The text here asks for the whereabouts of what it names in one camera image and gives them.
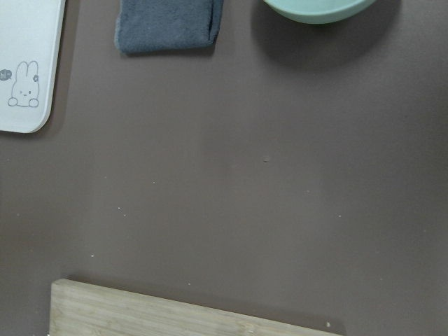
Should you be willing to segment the mint green bowl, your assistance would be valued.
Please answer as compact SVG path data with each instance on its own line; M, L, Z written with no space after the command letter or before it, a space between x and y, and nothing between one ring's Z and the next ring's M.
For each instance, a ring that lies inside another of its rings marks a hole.
M375 0L266 0L275 12L295 22L320 25L338 22L364 11Z

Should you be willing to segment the wooden cutting board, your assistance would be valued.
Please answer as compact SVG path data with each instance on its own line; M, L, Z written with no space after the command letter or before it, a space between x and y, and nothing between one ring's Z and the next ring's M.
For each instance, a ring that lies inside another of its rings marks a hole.
M345 335L70 279L51 285L49 335Z

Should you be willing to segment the folded grey cloth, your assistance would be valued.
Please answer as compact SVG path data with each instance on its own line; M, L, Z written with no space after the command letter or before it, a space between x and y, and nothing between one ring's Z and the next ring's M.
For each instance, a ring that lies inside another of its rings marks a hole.
M121 1L114 42L123 54L207 48L218 37L222 1Z

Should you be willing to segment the cream rectangular serving tray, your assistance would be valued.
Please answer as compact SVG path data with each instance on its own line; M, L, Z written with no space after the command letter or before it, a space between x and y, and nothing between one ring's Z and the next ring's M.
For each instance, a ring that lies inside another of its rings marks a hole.
M33 133L49 119L66 2L1 2L1 131Z

